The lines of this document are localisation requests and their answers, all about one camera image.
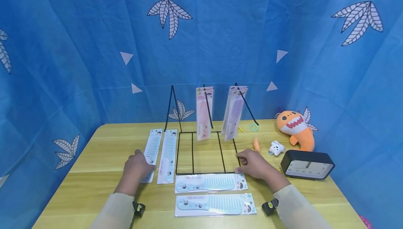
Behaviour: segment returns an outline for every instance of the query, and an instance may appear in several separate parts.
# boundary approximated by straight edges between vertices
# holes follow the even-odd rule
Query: blue fabric backdrop
[[[172,84],[186,110],[214,86],[222,120],[235,82],[256,118],[308,107],[357,213],[400,227],[403,0],[0,1],[0,228],[35,223],[100,125],[165,121]]]

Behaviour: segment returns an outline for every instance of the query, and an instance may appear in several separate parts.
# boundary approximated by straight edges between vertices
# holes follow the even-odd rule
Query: white plush toy
[[[281,145],[278,141],[274,141],[271,143],[269,151],[271,155],[275,155],[276,157],[278,157],[279,154],[285,151],[285,147]]]

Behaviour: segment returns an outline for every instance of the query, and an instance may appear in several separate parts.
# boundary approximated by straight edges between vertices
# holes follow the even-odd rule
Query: green plastic ring
[[[253,132],[256,132],[256,131],[259,129],[259,128],[257,127],[257,125],[254,124],[254,123],[251,124],[250,128],[251,128],[251,130],[252,130]]]

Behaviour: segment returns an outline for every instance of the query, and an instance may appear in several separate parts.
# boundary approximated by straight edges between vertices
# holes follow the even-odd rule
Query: black alarm clock
[[[281,161],[286,176],[301,179],[325,179],[335,164],[328,154],[301,150],[288,150]]]

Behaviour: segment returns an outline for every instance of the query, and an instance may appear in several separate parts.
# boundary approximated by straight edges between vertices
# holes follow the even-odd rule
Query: wooden table
[[[252,132],[249,128],[252,121],[241,121],[240,127],[243,133],[238,133],[235,139],[236,147],[238,151],[251,148],[254,137],[257,137],[263,148],[263,157],[280,170],[283,154],[275,157],[266,153],[270,143],[275,140],[284,144],[286,149],[290,149],[292,146],[288,142],[288,136],[278,131],[274,120],[258,122],[259,130]],[[214,130],[220,130],[222,121],[215,121],[213,124]],[[128,156],[136,149],[144,150],[150,129],[156,128],[164,128],[164,123],[106,124],[98,128],[42,212],[34,229],[89,228],[119,182]],[[168,129],[179,131],[179,123],[168,123]],[[182,129],[184,132],[195,131],[196,123],[182,123]],[[224,142],[223,136],[220,138],[226,170],[233,171],[238,166],[234,145],[232,141]],[[194,137],[194,142],[195,171],[223,171],[217,134],[212,134],[210,140],[199,143]],[[188,172],[191,169],[191,134],[181,134],[178,172]],[[157,174],[154,175],[151,184],[140,186],[136,200],[146,205],[146,212],[142,218],[134,219],[133,228],[284,228],[277,215],[266,217],[260,208],[257,215],[175,218],[174,185],[157,185],[156,179]],[[366,228],[330,177],[324,181],[302,179],[290,179],[290,181],[333,228]],[[247,182],[249,185],[247,192],[252,193],[257,205],[273,198],[273,194],[263,181],[247,176]]]

